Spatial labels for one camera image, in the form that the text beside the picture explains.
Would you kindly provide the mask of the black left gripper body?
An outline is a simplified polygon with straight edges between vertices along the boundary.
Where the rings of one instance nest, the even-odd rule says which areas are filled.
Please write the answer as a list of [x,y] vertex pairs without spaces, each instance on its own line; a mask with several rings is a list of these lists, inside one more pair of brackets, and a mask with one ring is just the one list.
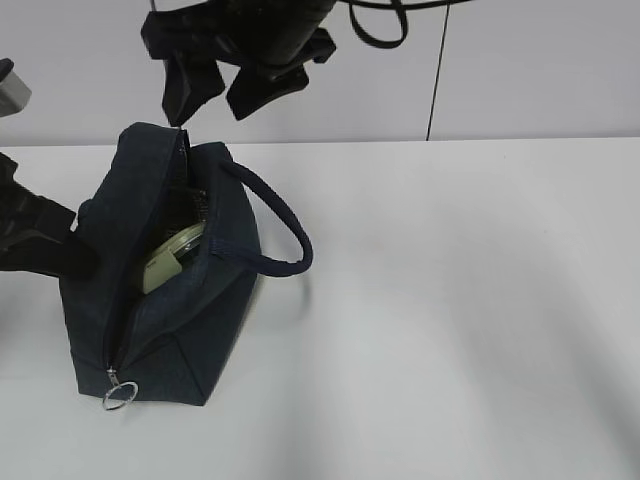
[[18,183],[18,164],[1,156],[1,269],[54,276],[47,246],[71,233],[75,213]]

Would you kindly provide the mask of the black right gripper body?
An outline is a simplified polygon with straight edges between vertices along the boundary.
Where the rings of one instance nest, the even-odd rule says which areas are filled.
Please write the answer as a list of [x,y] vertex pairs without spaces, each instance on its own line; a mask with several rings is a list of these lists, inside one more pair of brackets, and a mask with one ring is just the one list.
[[149,12],[141,36],[153,59],[184,52],[269,67],[324,63],[336,45],[320,24],[334,6],[333,1],[205,1]]

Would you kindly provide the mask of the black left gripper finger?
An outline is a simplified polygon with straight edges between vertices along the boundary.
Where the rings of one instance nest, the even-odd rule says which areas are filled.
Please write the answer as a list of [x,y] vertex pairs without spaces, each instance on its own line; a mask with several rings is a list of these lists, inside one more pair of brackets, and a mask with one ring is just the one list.
[[62,243],[51,242],[47,246],[49,271],[56,277],[88,279],[98,269],[98,254],[75,232]]

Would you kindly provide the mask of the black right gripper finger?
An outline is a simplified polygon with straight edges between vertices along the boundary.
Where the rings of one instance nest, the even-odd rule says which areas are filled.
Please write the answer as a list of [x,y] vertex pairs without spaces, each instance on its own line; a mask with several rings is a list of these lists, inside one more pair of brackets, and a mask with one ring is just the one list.
[[303,65],[286,71],[261,71],[257,65],[240,65],[226,93],[227,103],[238,121],[244,120],[283,96],[304,90],[309,77]]
[[215,60],[173,55],[164,64],[162,108],[170,126],[183,126],[200,107],[225,90]]

